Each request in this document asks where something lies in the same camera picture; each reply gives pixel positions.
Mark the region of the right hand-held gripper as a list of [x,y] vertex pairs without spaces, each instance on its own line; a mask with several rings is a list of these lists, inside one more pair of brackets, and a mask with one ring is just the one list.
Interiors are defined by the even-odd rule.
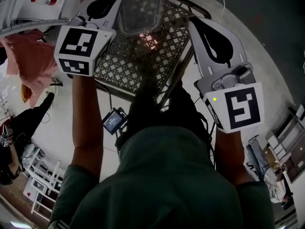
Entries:
[[241,131],[264,122],[262,84],[240,39],[223,25],[191,17],[188,31],[202,78],[194,83],[218,129]]

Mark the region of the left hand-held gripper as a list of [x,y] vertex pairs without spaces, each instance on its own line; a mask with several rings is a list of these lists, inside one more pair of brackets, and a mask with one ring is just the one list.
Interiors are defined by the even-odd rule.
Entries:
[[62,73],[93,76],[116,37],[113,29],[122,0],[84,0],[63,25],[54,59]]

